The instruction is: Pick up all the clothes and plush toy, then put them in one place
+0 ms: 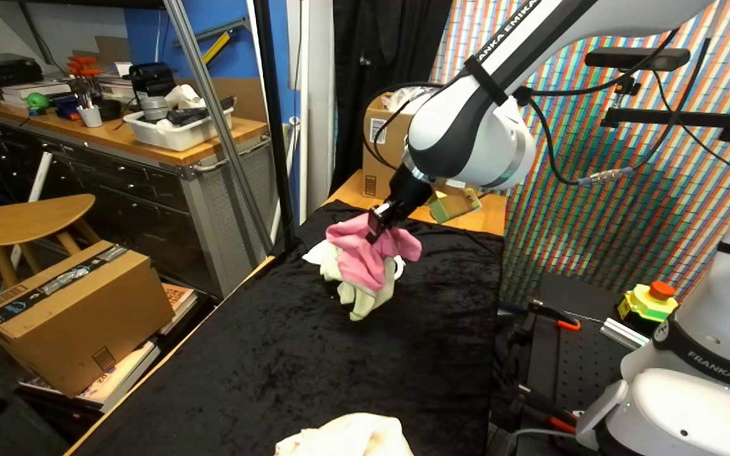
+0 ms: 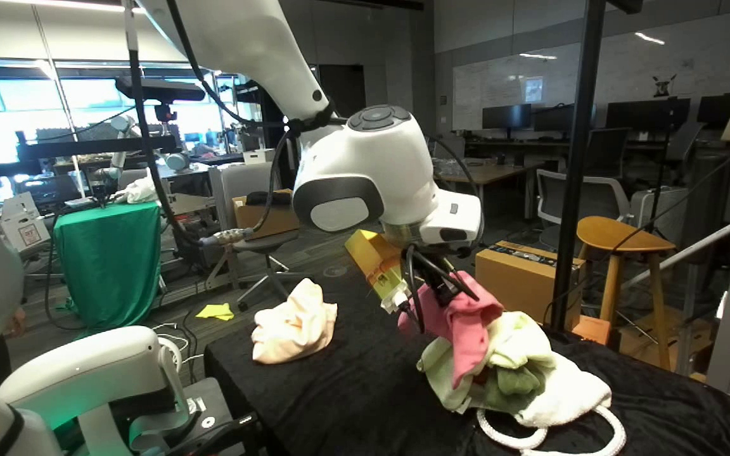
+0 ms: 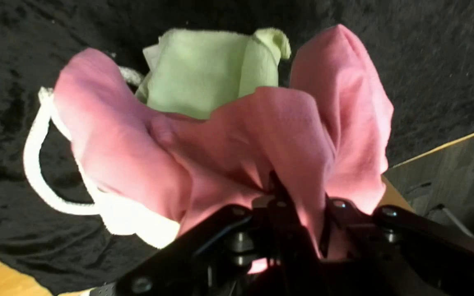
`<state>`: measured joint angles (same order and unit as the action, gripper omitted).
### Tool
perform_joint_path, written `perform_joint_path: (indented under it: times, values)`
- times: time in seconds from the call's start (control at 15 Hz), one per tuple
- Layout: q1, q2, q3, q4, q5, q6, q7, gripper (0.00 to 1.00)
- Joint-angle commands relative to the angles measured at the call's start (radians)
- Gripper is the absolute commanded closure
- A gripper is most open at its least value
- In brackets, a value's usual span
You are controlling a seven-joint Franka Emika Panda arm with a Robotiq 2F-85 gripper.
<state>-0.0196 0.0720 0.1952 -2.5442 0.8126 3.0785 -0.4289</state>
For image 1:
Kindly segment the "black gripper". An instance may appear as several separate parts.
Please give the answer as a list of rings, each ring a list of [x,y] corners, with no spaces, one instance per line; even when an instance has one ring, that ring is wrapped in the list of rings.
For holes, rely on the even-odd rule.
[[[430,180],[415,163],[400,163],[391,177],[391,195],[368,212],[364,238],[376,243],[388,228],[421,208],[430,191]]]

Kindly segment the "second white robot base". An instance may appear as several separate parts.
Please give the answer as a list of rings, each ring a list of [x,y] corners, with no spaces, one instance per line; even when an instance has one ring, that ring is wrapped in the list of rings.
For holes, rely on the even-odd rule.
[[[581,446],[598,451],[608,433],[636,456],[730,456],[730,228],[705,282],[619,371],[579,418]]]

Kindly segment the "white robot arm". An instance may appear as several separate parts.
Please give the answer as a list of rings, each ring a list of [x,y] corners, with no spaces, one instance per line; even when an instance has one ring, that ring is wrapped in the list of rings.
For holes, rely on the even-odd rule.
[[[391,180],[391,195],[368,215],[364,234],[376,239],[405,219],[442,180],[499,191],[523,184],[533,170],[534,139],[520,114],[520,95],[554,53],[591,34],[669,33],[709,4],[712,0],[525,0],[419,106],[405,158]]]

